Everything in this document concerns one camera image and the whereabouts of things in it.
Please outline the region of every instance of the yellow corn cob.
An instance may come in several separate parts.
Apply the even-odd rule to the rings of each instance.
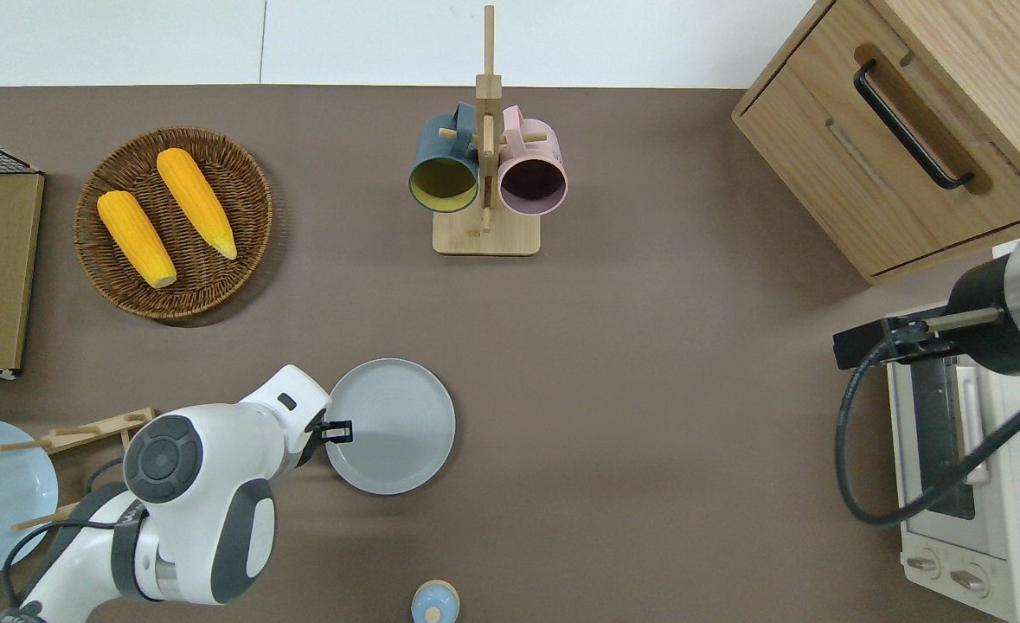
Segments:
[[[137,197],[111,191],[98,198],[98,216],[130,264],[154,289],[174,282],[174,265]]]
[[[191,154],[170,147],[157,155],[157,170],[202,240],[224,257],[236,260],[237,244],[233,241],[228,217]]]

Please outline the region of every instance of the toaster oven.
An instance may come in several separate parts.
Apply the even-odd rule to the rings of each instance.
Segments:
[[[967,356],[890,363],[898,502],[916,498],[1020,409],[1020,377]],[[902,523],[909,580],[1020,620],[1020,432],[958,488]]]

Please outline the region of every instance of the wooden mug stand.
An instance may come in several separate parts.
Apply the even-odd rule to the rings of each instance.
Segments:
[[[475,128],[478,145],[478,193],[459,212],[434,215],[434,249],[443,255],[532,255],[541,251],[541,217],[513,212],[499,194],[499,146],[502,136],[502,76],[494,73],[494,5],[488,4],[486,58],[475,76]],[[454,137],[443,129],[442,137]],[[526,135],[526,141],[543,141]]]
[[[154,410],[145,408],[130,411],[126,414],[114,415],[114,417],[91,422],[83,426],[54,428],[48,434],[34,438],[32,442],[6,443],[6,445],[0,446],[0,453],[6,453],[9,450],[43,449],[44,453],[54,455],[62,453],[64,450],[87,445],[87,443],[98,442],[99,438],[113,437],[114,434],[121,437],[122,448],[129,449],[129,431],[146,425],[146,423],[152,421],[155,415],[157,414],[155,414]],[[71,509],[74,509],[78,504],[79,502],[75,502],[73,505],[59,506],[58,509],[55,509],[55,513],[46,514],[44,517],[36,517],[36,519],[22,521],[21,523],[15,523],[11,529],[14,532],[19,532],[22,529],[32,528],[42,523],[67,519],[67,516],[71,514]]]

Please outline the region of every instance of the brown table surface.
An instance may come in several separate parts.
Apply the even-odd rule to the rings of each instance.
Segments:
[[[830,335],[944,300],[983,257],[867,287],[728,119],[740,91],[513,88],[560,136],[567,201],[537,256],[441,256],[406,179],[421,122],[473,92],[0,89],[0,145],[48,173],[1,420],[36,435],[236,402],[285,363],[332,387],[380,357],[423,364],[457,408],[416,491],[360,492],[323,453],[277,482],[276,549],[231,606],[117,600],[91,620],[402,622],[434,577],[470,622],[987,620],[906,580],[898,531],[852,519],[831,469],[849,374]],[[71,246],[91,170],[172,125],[228,135],[276,194],[260,271],[186,327],[106,303]],[[891,505],[881,377],[853,440],[861,495]],[[114,453],[61,455],[66,492]]]

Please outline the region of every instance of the round woven tray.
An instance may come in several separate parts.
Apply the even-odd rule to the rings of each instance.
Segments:
[[[228,216],[236,260],[202,241],[162,183],[157,154],[167,147],[198,162]],[[125,260],[98,216],[98,198],[109,191],[137,197],[174,264],[174,283],[153,289]],[[94,289],[114,306],[146,318],[183,318],[227,300],[252,276],[271,238],[271,217],[267,178],[243,147],[209,129],[168,127],[118,147],[91,174],[75,209],[75,252]]]

